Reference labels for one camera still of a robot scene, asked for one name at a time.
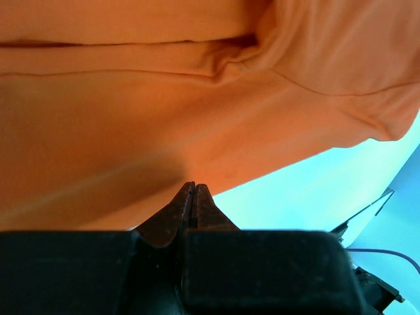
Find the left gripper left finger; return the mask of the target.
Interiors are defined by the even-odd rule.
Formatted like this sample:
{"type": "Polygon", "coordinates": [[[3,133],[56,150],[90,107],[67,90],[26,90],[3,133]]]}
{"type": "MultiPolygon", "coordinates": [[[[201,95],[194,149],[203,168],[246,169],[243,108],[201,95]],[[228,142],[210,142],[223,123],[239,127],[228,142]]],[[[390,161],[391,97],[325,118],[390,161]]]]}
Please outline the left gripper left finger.
{"type": "Polygon", "coordinates": [[[183,226],[188,226],[192,212],[195,182],[185,183],[174,198],[134,231],[152,247],[168,247],[183,226]]]}

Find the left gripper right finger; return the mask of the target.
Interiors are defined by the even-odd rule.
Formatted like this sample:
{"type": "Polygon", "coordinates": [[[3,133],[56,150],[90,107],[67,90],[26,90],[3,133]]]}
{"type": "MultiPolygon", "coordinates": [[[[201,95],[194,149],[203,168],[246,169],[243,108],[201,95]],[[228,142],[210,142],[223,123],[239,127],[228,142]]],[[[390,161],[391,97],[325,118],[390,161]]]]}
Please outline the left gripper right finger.
{"type": "Polygon", "coordinates": [[[192,228],[237,231],[239,228],[216,206],[206,184],[196,186],[192,202],[192,228]]]}

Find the orange t shirt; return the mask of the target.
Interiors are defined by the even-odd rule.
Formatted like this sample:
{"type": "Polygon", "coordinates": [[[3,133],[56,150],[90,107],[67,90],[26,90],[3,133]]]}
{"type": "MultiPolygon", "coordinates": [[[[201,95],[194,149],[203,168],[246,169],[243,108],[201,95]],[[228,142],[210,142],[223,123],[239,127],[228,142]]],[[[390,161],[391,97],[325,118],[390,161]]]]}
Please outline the orange t shirt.
{"type": "Polygon", "coordinates": [[[418,1],[2,1],[1,229],[129,228],[418,111],[418,1]]]}

